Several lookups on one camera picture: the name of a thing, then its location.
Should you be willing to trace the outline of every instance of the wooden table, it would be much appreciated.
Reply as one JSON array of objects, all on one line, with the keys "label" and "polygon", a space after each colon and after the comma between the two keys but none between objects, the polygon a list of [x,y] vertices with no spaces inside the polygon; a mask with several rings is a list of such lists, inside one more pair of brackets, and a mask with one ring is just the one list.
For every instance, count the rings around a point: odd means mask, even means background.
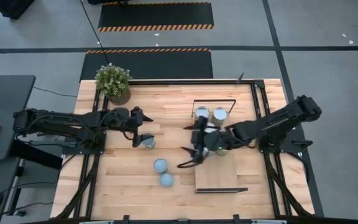
[{"label": "wooden table", "polygon": [[[286,105],[279,79],[266,79],[265,86],[271,111]],[[92,110],[94,81],[82,81],[75,113]],[[106,150],[100,158],[92,220],[232,219],[273,218],[272,203],[263,155],[256,149],[231,151],[236,163],[238,187],[249,190],[235,194],[195,194],[195,169],[178,169],[176,165],[190,159],[180,146],[191,147],[191,107],[194,99],[236,99],[231,122],[256,119],[252,94],[245,85],[136,85],[132,98],[124,107],[140,106],[154,119],[139,128],[140,133],[155,135],[156,147],[132,148],[119,132],[108,131]],[[164,158],[174,185],[164,188],[154,171],[154,160]],[[281,155],[287,187],[304,208],[313,213],[303,165],[287,154]],[[78,188],[83,156],[76,156],[62,170],[51,217],[58,215]],[[284,214],[281,192],[276,187],[280,211]],[[84,193],[81,214],[85,214],[88,193]]]}]

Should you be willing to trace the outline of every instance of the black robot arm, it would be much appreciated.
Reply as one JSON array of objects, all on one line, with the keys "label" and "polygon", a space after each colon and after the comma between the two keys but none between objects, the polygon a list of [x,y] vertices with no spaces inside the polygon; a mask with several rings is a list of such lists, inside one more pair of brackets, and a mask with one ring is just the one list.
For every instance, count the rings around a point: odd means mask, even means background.
[{"label": "black robot arm", "polygon": [[[242,121],[226,126],[224,131],[220,131],[220,127],[207,126],[208,119],[202,117],[194,126],[185,127],[197,130],[196,138],[192,140],[195,148],[182,148],[190,153],[192,160],[179,164],[178,167],[187,168],[201,164],[210,151],[253,147],[250,144],[254,139],[260,148],[278,147],[286,138],[287,132],[302,122],[317,120],[320,114],[321,109],[314,100],[303,95],[274,113],[255,121]],[[207,133],[206,128],[216,128],[216,131]]]},{"label": "black robot arm", "polygon": [[315,121],[321,109],[311,97],[299,96],[295,101],[263,118],[243,121],[225,127],[225,131],[205,134],[204,142],[210,151],[238,149],[256,139],[259,147],[277,147],[287,133],[302,122]]},{"label": "black robot arm", "polygon": [[[138,135],[137,128],[143,121],[153,121],[138,106],[131,112],[126,108],[114,108],[86,114],[29,109],[15,113],[14,118],[13,129],[17,136],[37,132],[56,134],[74,139],[76,147],[83,148],[95,148],[104,144],[101,136],[105,130],[122,132],[128,140],[132,140],[133,147],[152,137]],[[133,137],[128,137],[126,133],[132,133]]]}]

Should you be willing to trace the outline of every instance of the metal can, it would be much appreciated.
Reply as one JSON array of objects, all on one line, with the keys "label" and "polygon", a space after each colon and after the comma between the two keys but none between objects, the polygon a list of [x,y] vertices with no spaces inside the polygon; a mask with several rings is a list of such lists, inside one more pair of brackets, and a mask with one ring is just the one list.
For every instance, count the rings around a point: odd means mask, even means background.
[{"label": "metal can", "polygon": [[224,120],[227,118],[227,112],[224,108],[219,107],[214,110],[211,122],[216,126],[222,126]]},{"label": "metal can", "polygon": [[160,177],[160,183],[163,187],[171,187],[173,185],[173,176],[168,173],[164,173]]},{"label": "metal can", "polygon": [[227,155],[229,151],[228,150],[225,150],[225,149],[218,149],[217,151],[215,151],[215,153],[219,156],[225,156]]},{"label": "metal can", "polygon": [[154,147],[155,147],[155,139],[154,139],[154,137],[146,139],[146,140],[143,140],[142,145],[144,145],[146,147],[146,149],[154,149]]},{"label": "metal can", "polygon": [[165,159],[157,159],[154,161],[154,170],[159,174],[163,174],[168,170],[168,163]]},{"label": "metal can", "polygon": [[200,116],[209,118],[209,110],[205,106],[199,106],[194,112],[194,122],[198,120]]}]

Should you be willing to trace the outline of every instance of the black desk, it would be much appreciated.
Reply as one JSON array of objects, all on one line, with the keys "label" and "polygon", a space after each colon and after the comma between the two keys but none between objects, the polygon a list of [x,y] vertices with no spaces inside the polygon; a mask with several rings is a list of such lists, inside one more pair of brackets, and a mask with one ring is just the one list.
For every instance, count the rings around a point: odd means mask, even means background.
[{"label": "black desk", "polygon": [[[18,172],[21,159],[38,162],[54,169],[59,169],[62,164],[60,157],[14,140],[13,114],[25,109],[34,82],[33,75],[0,75],[0,192],[12,187],[15,177],[21,175],[22,172]],[[16,208],[20,194],[20,190],[13,191],[10,211]],[[4,193],[0,213],[4,211],[9,192],[10,190]]]},{"label": "black desk", "polygon": [[32,75],[0,75],[0,159],[10,153],[14,139],[13,113],[26,107],[34,82]]}]

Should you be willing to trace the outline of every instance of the concrete floor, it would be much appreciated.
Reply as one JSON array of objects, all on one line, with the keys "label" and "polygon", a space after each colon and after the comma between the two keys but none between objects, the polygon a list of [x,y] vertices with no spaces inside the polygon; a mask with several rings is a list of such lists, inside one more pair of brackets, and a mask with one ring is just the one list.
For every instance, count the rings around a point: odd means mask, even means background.
[{"label": "concrete floor", "polygon": [[[142,2],[160,2],[143,0]],[[262,0],[211,0],[213,30],[106,32],[105,47],[273,46]],[[268,0],[281,46],[358,46],[358,0]],[[101,6],[86,10],[96,26]],[[37,0],[18,21],[0,15],[0,49],[97,47],[76,0]],[[214,78],[282,78],[274,51],[214,50]],[[0,75],[35,75],[35,86],[76,95],[85,52],[0,54]],[[321,118],[304,124],[326,217],[358,219],[358,51],[283,52],[296,95],[312,96]],[[29,108],[72,112],[75,98],[33,90]],[[19,206],[53,201],[54,189],[22,192]],[[51,206],[27,209],[23,218],[46,220]]]}]

